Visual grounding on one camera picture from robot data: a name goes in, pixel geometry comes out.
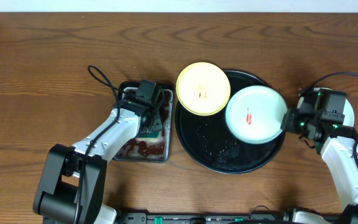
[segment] wood grain surface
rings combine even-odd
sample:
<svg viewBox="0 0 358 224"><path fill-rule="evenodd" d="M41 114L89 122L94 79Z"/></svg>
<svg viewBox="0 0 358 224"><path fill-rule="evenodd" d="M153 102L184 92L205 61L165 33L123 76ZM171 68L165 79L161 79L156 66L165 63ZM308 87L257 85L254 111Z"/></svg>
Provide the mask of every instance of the wood grain surface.
<svg viewBox="0 0 358 224"><path fill-rule="evenodd" d="M200 61L255 73L294 106L299 87L358 72L358 14L0 13L0 223L40 223L32 201L48 150L107 118L114 97L87 65L118 86L175 83ZM349 93L358 129L358 80L321 85ZM248 213L256 205L341 211L326 164L294 134L274 160L242 175L200 166L175 126L171 146L164 164L110 164L104 202L150 213Z"/></svg>

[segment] wooden table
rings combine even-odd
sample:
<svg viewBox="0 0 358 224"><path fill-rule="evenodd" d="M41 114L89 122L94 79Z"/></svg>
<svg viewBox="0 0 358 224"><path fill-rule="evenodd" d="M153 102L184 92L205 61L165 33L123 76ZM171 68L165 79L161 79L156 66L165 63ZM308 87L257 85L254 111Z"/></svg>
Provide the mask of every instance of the wooden table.
<svg viewBox="0 0 358 224"><path fill-rule="evenodd" d="M358 72L358 14L0 13L0 223L40 223L32 201L48 150L107 118L114 97L87 65L118 86L174 83L200 61L253 72L293 106L299 87ZM350 94L358 129L358 80L322 85ZM171 144L164 164L109 165L104 202L150 213L248 213L256 205L341 211L326 164L294 134L273 161L242 175L201 167L175 127Z"/></svg>

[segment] white wall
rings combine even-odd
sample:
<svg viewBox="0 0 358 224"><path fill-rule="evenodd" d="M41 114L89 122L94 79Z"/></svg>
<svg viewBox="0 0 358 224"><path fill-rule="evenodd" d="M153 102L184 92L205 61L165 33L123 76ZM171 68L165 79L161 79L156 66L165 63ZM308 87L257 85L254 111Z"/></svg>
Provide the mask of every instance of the white wall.
<svg viewBox="0 0 358 224"><path fill-rule="evenodd" d="M358 0L0 0L0 12L358 12Z"/></svg>

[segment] black round tray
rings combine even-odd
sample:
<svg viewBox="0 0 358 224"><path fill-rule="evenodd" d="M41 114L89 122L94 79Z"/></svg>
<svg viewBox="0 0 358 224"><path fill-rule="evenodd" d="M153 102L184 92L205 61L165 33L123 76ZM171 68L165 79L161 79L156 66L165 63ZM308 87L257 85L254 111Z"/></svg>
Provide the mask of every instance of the black round tray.
<svg viewBox="0 0 358 224"><path fill-rule="evenodd" d="M230 97L247 86L268 86L265 81L248 72L224 70L224 73L230 82ZM228 130L225 110L226 107L211 116L198 116L177 104L175 126L186 152L201 165L224 174L250 172L273 159L283 144L285 133L265 144L247 144Z"/></svg>

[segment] yellow plate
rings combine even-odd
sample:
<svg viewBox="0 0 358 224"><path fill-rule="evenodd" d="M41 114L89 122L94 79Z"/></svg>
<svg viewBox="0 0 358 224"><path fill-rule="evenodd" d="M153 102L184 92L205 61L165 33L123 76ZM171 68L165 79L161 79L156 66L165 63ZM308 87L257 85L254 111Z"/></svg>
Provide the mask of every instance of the yellow plate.
<svg viewBox="0 0 358 224"><path fill-rule="evenodd" d="M230 83L218 66L198 62L181 71L177 80L177 95L186 110L208 116L226 106L230 98Z"/></svg>

